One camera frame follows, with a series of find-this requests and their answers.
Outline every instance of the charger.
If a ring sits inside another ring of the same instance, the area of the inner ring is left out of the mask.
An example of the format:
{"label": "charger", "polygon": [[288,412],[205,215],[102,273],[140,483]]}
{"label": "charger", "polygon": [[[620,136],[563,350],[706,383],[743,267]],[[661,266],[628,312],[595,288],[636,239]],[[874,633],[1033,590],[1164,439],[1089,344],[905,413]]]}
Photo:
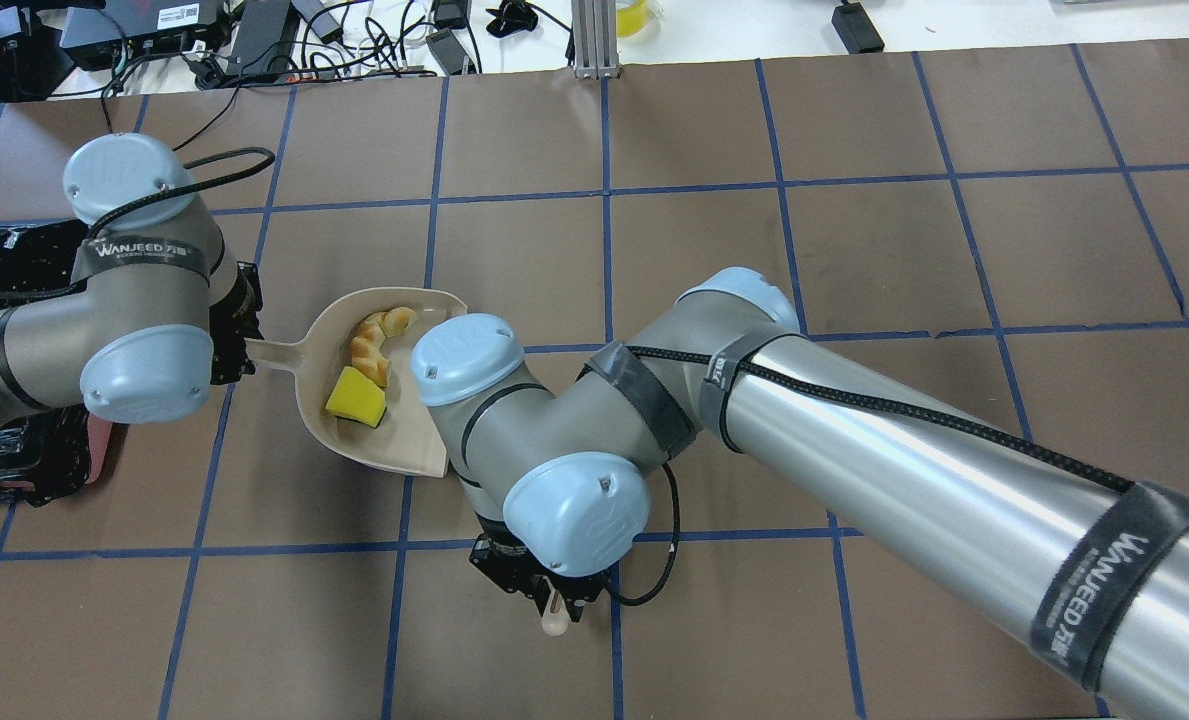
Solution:
{"label": "charger", "polygon": [[847,53],[881,53],[883,51],[883,38],[879,37],[869,14],[860,4],[849,4],[849,0],[842,0],[842,5],[835,8],[832,24],[835,31],[838,32],[842,45],[847,48]]}

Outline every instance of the dustpan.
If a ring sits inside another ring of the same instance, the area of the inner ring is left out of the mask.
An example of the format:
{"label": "dustpan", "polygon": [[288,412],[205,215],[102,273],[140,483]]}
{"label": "dustpan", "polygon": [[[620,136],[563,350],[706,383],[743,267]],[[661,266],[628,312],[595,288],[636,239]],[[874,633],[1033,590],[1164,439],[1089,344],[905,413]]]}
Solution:
{"label": "dustpan", "polygon": [[[384,418],[378,428],[335,418],[323,406],[341,368],[350,364],[350,339],[363,318],[392,307],[416,310],[416,322],[402,336],[388,337],[380,348],[392,364]],[[249,340],[247,354],[257,366],[292,373],[301,421],[328,450],[378,470],[441,478],[447,473],[447,448],[416,396],[416,378],[408,359],[430,328],[466,311],[465,302],[447,292],[371,288],[328,305],[300,342]]]}

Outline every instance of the sponge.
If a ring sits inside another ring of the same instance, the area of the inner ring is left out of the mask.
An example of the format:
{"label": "sponge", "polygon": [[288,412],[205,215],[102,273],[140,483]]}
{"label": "sponge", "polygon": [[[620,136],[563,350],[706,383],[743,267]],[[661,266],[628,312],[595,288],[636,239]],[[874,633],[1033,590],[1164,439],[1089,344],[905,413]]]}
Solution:
{"label": "sponge", "polygon": [[328,413],[376,428],[385,415],[385,391],[356,368],[341,368],[328,397]]}

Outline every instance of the black box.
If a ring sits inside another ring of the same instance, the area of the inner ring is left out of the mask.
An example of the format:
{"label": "black box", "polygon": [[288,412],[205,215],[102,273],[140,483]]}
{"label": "black box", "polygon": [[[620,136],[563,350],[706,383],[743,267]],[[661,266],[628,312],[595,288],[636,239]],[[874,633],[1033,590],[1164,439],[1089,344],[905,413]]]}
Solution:
{"label": "black box", "polygon": [[128,38],[128,58],[183,53],[195,40],[219,50],[229,40],[222,0],[109,0],[99,10],[70,8],[59,46],[78,68],[106,70],[119,56],[119,29]]}

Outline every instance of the bread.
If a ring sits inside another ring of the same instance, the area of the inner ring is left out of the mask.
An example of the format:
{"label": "bread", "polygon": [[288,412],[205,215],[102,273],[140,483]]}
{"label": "bread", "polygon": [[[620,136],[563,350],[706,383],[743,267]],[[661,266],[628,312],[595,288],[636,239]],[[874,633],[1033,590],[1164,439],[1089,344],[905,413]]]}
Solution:
{"label": "bread", "polygon": [[395,307],[367,315],[358,324],[358,331],[350,341],[350,365],[363,373],[376,387],[389,386],[389,359],[382,355],[380,345],[385,337],[397,337],[407,333],[416,322],[416,311],[410,307]]}

